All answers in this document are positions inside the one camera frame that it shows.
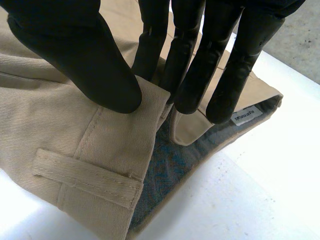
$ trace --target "white label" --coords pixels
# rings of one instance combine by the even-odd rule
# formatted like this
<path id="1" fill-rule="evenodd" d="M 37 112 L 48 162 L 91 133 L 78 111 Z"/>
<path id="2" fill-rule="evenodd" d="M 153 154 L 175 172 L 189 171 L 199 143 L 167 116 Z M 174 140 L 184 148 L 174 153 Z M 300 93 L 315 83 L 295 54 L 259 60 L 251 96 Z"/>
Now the white label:
<path id="1" fill-rule="evenodd" d="M 245 124 L 256 117 L 262 115 L 262 112 L 256 107 L 251 106 L 241 111 L 237 111 L 232 114 L 231 120 L 235 123 L 235 125 L 240 126 Z"/>

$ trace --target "white table surface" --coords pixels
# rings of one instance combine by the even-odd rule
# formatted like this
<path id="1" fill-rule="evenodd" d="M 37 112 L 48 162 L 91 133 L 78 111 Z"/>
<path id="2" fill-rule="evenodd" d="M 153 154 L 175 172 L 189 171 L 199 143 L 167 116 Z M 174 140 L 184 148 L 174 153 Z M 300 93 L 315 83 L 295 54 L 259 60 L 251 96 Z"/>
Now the white table surface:
<path id="1" fill-rule="evenodd" d="M 320 85 L 264 52 L 253 71 L 281 108 L 203 164 L 138 240 L 320 240 Z M 0 170 L 0 240 L 97 239 Z"/>

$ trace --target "khaki pants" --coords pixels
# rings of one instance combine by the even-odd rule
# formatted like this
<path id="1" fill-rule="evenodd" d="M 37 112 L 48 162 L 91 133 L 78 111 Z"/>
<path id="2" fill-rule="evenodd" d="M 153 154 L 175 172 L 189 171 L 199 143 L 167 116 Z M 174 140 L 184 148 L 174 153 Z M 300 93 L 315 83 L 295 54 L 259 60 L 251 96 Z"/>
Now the khaki pants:
<path id="1" fill-rule="evenodd" d="M 138 3 L 105 0 L 100 13 L 132 66 L 143 26 Z M 267 120 L 281 103 L 282 95 L 252 73 L 236 111 L 255 106 L 261 114 L 241 125 L 212 125 L 204 113 L 226 52 L 194 114 L 166 105 L 169 93 L 140 77 L 141 106 L 132 114 L 116 113 L 88 100 L 20 44 L 6 17 L 0 9 L 0 168 L 102 239 L 133 239 L 201 162 Z M 155 83 L 173 36 L 172 15 L 169 22 Z M 153 187 L 155 173 L 168 181 Z"/>

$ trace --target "khaki twill fabric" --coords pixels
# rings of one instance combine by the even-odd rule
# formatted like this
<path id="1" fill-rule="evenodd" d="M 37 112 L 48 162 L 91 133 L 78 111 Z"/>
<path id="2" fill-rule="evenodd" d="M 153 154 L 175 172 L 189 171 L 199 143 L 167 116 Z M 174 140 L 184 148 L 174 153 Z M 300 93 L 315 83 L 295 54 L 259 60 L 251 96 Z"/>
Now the khaki twill fabric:
<path id="1" fill-rule="evenodd" d="M 143 26 L 138 3 L 103 0 L 100 13 L 132 66 Z M 171 140 L 188 146 L 213 126 L 203 113 L 228 53 L 195 114 L 171 110 L 172 106 L 166 105 L 168 92 L 137 77 L 142 104 L 134 113 L 125 115 L 88 100 L 63 74 L 20 44 L 6 18 L 0 9 L 0 168 L 19 186 L 68 213 L 102 239 L 134 238 L 183 184 L 176 184 L 128 233 L 157 130 L 168 116 Z M 174 34 L 172 20 L 170 15 L 163 59 Z M 161 76 L 163 59 L 155 82 Z M 268 119 L 277 109 L 281 94 L 251 74 L 237 110 L 274 97 L 273 109 L 263 119 L 226 137 L 209 155 Z"/>

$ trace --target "black glove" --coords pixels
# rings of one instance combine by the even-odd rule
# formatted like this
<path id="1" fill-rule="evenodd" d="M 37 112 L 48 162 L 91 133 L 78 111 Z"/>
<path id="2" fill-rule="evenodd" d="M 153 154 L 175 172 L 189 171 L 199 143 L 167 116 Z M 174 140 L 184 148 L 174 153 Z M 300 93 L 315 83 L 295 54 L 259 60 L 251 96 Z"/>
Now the black glove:
<path id="1" fill-rule="evenodd" d="M 92 101 L 119 113 L 142 95 L 109 27 L 100 0 L 0 0 L 13 34 L 60 70 Z"/>
<path id="2" fill-rule="evenodd" d="M 212 123 L 228 121 L 264 45 L 304 1 L 172 0 L 174 39 L 159 83 L 171 93 L 168 103 L 174 102 L 183 114 L 197 110 L 241 17 L 230 58 L 206 109 Z M 139 0 L 139 6 L 144 25 L 132 70 L 150 81 L 167 35 L 169 0 Z M 204 7 L 203 36 L 187 71 Z"/>

